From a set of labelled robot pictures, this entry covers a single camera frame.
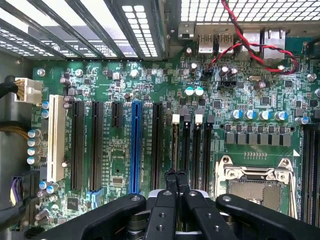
small connector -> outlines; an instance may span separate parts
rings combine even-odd
[[[26,77],[16,77],[14,82],[19,88],[19,94],[22,97],[14,96],[15,102],[27,104],[41,104],[42,103],[42,82],[31,80]]]

